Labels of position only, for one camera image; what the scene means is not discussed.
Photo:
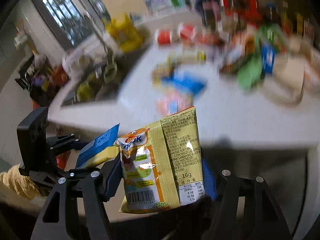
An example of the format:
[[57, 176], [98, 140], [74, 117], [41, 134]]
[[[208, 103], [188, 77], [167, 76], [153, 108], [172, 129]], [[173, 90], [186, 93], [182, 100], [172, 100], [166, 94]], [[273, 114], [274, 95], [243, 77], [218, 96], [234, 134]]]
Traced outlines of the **blue yellow wrapper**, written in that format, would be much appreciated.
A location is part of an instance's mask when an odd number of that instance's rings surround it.
[[118, 137], [119, 124], [113, 126], [103, 134], [96, 137], [89, 142], [84, 148], [80, 150], [80, 154], [76, 161], [76, 168], [86, 168], [90, 166], [89, 160], [93, 157], [97, 157], [107, 147], [113, 146], [115, 140]]

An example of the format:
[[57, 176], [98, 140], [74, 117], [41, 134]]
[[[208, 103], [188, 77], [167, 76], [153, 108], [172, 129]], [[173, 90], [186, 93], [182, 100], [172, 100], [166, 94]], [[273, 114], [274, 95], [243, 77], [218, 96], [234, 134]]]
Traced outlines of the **yellow Enaak snack packet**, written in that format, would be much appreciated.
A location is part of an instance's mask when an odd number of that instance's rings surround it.
[[131, 131], [115, 145], [124, 178], [122, 213], [166, 211], [206, 195], [194, 106]]

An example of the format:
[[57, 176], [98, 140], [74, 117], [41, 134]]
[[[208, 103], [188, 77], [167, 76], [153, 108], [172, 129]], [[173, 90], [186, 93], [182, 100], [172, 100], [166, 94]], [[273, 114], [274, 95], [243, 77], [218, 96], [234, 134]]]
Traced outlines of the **red paper cup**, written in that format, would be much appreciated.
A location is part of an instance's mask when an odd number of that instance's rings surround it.
[[178, 25], [177, 31], [181, 40], [194, 42], [197, 34], [197, 27], [193, 24], [182, 22]]
[[157, 29], [155, 31], [154, 40], [158, 46], [172, 44], [174, 41], [174, 32], [170, 29]]

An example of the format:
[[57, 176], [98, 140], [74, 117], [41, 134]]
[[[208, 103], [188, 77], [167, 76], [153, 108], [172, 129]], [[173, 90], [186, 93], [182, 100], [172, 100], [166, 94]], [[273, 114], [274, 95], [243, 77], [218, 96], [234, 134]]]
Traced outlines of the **brown paper cup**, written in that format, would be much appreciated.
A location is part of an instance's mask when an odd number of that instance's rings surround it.
[[267, 78], [259, 85], [259, 90], [263, 96], [277, 104], [285, 107], [293, 107], [301, 103], [304, 85], [305, 59], [300, 56], [290, 54], [278, 55], [274, 59], [271, 81], [279, 88], [287, 92], [287, 96], [267, 86]]

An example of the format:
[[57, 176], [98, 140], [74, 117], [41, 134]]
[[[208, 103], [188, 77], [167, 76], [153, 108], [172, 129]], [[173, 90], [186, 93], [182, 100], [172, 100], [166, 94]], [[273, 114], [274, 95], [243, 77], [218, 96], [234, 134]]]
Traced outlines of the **steel sink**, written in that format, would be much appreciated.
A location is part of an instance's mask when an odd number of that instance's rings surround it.
[[89, 67], [64, 98], [62, 106], [115, 100], [126, 76], [144, 52], [142, 48], [117, 56], [112, 64], [102, 62]]

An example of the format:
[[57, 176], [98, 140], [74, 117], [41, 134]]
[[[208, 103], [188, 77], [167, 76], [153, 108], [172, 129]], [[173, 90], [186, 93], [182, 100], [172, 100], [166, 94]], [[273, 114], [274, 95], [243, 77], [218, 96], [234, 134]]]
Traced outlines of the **steel faucet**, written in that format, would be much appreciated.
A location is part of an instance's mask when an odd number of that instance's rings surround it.
[[113, 56], [114, 52], [117, 53], [118, 47], [114, 39], [110, 36], [110, 34], [108, 34], [106, 31], [102, 31], [99, 28], [98, 24], [95, 22], [94, 18], [87, 11], [84, 11], [82, 13], [82, 17], [86, 22], [86, 24], [90, 27], [90, 29], [95, 34], [98, 41], [103, 46], [105, 53], [108, 56]]

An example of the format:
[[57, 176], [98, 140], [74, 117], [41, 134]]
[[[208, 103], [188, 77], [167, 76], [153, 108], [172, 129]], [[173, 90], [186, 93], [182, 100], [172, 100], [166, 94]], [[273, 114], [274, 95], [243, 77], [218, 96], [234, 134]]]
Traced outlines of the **yellow detergent jug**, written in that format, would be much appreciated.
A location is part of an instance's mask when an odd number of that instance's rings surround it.
[[112, 18], [104, 26], [123, 53], [135, 51], [143, 44], [142, 36], [127, 14], [122, 14], [118, 19]]

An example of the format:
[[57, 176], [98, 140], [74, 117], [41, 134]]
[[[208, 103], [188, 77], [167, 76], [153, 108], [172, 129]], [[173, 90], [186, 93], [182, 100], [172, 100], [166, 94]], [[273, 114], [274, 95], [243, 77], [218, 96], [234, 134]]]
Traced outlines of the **green snack bag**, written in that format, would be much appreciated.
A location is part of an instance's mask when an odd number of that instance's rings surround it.
[[258, 29], [258, 35], [263, 44], [273, 47], [277, 53], [289, 50], [287, 38], [278, 24], [262, 25]]

